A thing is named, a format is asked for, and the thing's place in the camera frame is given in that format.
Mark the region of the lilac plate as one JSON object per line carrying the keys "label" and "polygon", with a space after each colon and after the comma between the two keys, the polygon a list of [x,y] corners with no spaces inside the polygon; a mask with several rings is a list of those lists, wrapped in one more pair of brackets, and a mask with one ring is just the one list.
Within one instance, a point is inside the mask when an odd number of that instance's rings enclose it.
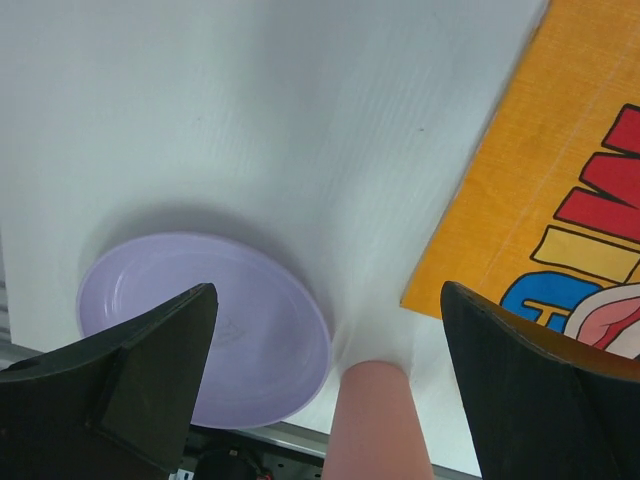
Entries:
{"label": "lilac plate", "polygon": [[200,283],[215,286],[219,307],[193,424],[262,427],[306,406],[330,369],[326,321],[293,274],[242,243],[171,232],[113,248],[78,288],[79,326],[91,336]]}

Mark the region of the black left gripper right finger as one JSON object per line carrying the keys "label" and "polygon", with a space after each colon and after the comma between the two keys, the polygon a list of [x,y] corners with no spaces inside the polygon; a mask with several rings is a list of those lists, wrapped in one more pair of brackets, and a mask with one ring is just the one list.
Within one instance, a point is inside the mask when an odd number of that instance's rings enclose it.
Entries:
{"label": "black left gripper right finger", "polygon": [[636,479],[639,362],[444,283],[445,336],[485,479]]}

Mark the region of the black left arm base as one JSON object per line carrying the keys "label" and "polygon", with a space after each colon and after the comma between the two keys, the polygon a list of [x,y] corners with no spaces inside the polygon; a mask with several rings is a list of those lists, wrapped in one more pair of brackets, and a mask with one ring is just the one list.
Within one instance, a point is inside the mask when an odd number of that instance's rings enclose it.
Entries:
{"label": "black left arm base", "polygon": [[171,479],[320,479],[323,433],[277,423],[248,430],[192,426]]}

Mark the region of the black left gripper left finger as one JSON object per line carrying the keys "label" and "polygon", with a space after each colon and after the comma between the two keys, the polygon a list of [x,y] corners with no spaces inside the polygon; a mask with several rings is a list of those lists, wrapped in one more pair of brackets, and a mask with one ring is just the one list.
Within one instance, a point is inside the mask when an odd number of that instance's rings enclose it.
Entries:
{"label": "black left gripper left finger", "polygon": [[182,460],[218,311],[199,284],[1,372],[4,479],[166,479]]}

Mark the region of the orange Mickey Mouse cloth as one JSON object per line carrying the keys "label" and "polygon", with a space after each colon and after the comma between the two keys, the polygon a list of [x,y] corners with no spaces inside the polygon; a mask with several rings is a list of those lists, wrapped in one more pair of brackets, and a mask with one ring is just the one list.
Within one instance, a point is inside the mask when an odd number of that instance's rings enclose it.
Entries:
{"label": "orange Mickey Mouse cloth", "polygon": [[404,293],[455,281],[600,350],[639,355],[639,5],[554,1]]}

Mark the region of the pink plastic cup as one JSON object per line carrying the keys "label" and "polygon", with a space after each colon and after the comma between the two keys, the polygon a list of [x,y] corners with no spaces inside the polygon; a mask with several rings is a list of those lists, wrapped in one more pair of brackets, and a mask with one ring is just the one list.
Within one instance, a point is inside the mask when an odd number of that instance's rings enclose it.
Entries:
{"label": "pink plastic cup", "polygon": [[322,477],[434,477],[410,382],[397,366],[366,361],[344,372]]}

